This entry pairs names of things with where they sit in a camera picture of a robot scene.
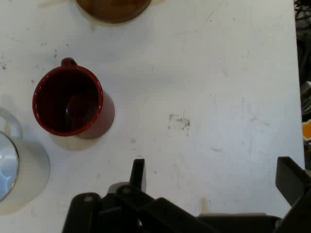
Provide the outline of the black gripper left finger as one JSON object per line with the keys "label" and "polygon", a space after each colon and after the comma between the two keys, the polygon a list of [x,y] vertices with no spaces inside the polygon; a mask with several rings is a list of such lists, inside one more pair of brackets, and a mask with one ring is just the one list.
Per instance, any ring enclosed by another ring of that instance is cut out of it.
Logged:
{"label": "black gripper left finger", "polygon": [[165,198],[154,199],[145,188],[145,160],[135,159],[130,180],[103,198],[75,196],[64,233],[215,233],[217,230]]}

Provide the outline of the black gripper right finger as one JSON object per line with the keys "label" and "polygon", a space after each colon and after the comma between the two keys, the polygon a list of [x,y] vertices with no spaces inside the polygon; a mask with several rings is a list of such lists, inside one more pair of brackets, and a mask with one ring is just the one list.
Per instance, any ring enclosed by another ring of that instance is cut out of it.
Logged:
{"label": "black gripper right finger", "polygon": [[276,233],[311,231],[311,178],[290,157],[278,157],[276,187],[291,206],[277,224]]}

